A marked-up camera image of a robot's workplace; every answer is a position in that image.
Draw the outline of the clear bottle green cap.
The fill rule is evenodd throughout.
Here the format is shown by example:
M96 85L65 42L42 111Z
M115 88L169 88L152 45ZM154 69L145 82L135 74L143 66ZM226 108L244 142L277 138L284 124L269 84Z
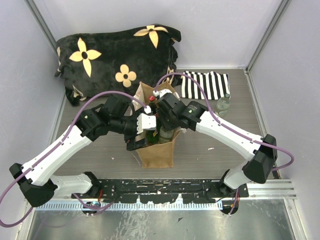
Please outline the clear bottle green cap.
M174 130L165 130L163 126L159 129L159 143L165 144L172 141L174 136Z

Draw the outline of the Coca-Cola glass bottle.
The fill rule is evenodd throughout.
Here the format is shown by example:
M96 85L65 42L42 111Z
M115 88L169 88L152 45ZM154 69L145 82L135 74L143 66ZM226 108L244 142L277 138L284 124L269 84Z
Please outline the Coca-Cola glass bottle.
M156 97L151 95L149 96L149 107L151 108L152 114L158 118L158 113L157 113L157 105L156 105Z

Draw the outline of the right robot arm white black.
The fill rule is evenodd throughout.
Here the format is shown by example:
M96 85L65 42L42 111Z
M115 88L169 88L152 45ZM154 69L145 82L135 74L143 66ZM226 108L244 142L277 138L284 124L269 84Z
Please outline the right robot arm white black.
M235 150L244 163L228 169L218 184L219 192L231 197L248 183L264 184L277 160L275 137L247 132L224 119L214 119L207 106L191 101L185 105L170 90L154 92L157 113L167 130L182 128L208 135Z

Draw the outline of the brown burlap canvas bag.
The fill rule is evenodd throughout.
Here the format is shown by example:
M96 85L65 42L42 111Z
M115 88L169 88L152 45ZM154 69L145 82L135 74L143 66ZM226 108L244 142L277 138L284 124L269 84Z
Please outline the brown burlap canvas bag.
M140 82L134 97L147 105L150 103L149 97L153 94L153 91L153 87ZM142 161L142 167L145 169L172 168L174 166L174 148L176 138L182 130L183 129L180 127L174 129L171 140L165 143L160 143L159 141L155 144L150 143L146 132L136 136L135 140L137 142L140 140L146 140L146 145L136 150L140 160Z

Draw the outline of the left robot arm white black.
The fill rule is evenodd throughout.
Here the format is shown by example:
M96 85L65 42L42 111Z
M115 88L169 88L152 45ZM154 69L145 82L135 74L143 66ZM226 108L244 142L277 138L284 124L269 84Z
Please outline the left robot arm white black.
M37 157L24 164L14 163L9 171L28 203L39 207L53 197L72 194L97 197L102 187L92 172L70 176L57 176L55 172L74 154L108 132L124 135L128 148L133 150L135 137L143 132L139 121L149 119L152 110L146 106L126 115L128 108L134 108L128 97L112 94L104 104L79 113L67 130Z

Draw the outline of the green glass bottle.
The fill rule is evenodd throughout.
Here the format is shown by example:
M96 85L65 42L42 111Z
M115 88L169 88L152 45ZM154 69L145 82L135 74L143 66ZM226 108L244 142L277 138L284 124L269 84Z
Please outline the green glass bottle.
M159 131L155 130L147 130L146 131L147 144L152 146L156 145L159 142Z

